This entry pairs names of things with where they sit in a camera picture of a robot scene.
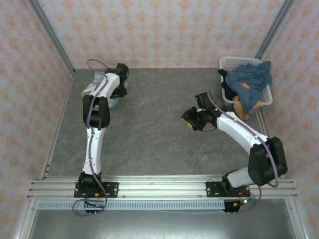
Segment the plastic basket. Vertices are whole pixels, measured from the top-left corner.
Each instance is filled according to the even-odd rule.
[[[257,58],[241,57],[241,56],[222,56],[221,58],[219,58],[219,68],[224,69],[225,71],[234,70],[236,67],[243,65],[243,64],[248,64],[248,63],[251,63],[251,64],[257,66],[258,64],[262,63],[262,61],[257,59]],[[223,94],[224,101],[227,103],[233,104],[234,103],[233,101],[226,99],[225,90],[223,88],[221,88],[221,91]],[[261,99],[261,101],[262,101],[261,105],[262,106],[270,105],[273,102],[273,96],[271,95],[269,85],[267,85],[263,89],[263,95],[264,96]]]

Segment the wall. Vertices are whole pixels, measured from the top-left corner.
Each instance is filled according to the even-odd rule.
[[[284,0],[40,0],[73,66],[219,67],[254,57]]]
[[[70,74],[26,0],[0,2],[0,237],[48,157]]]
[[[274,102],[264,108],[271,135],[284,143],[307,221],[319,238],[319,2],[297,0],[263,60],[272,61]]]

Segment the metal corner post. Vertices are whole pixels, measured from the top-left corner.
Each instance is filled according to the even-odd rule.
[[[285,2],[283,4],[283,6],[281,7],[275,21],[273,22],[272,26],[270,27],[270,29],[266,35],[266,38],[264,39],[263,43],[261,44],[255,58],[261,59],[264,56],[270,43],[272,42],[277,31],[279,30],[279,28],[283,24],[286,16],[288,15],[288,13],[289,13],[291,7],[293,6],[293,4],[295,3],[295,1],[296,0],[285,0]]]
[[[46,31],[48,37],[50,38],[52,44],[54,45],[56,51],[58,52],[58,54],[60,55],[64,65],[66,66],[66,68],[70,71],[71,74],[74,73],[74,68],[71,64],[70,59],[68,58],[67,54],[65,53],[58,37],[56,36],[49,20],[47,19],[47,17],[44,14],[43,9],[41,8],[39,2],[37,0],[28,0],[31,8],[33,9],[34,13],[36,14],[36,16],[38,17],[42,27],[44,28],[44,30]]]

